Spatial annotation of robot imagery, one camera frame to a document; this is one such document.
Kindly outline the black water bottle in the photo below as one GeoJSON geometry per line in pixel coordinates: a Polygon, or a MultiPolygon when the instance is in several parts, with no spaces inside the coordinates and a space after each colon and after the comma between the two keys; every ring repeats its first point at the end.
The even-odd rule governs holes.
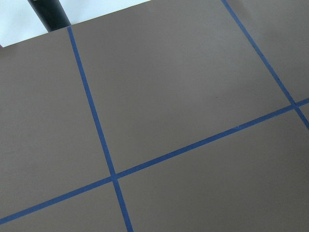
{"type": "Polygon", "coordinates": [[[60,1],[28,0],[28,3],[48,32],[66,28],[71,25],[60,1]]]}

